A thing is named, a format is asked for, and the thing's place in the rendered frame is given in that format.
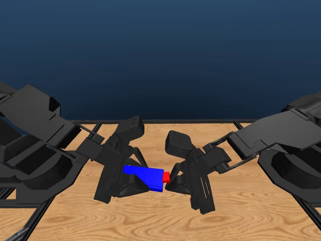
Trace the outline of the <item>blue hollow socket block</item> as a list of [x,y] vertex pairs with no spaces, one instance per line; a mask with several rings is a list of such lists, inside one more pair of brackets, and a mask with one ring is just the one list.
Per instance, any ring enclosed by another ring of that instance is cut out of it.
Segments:
[[124,165],[123,173],[128,175],[135,174],[150,188],[151,191],[163,191],[163,169]]

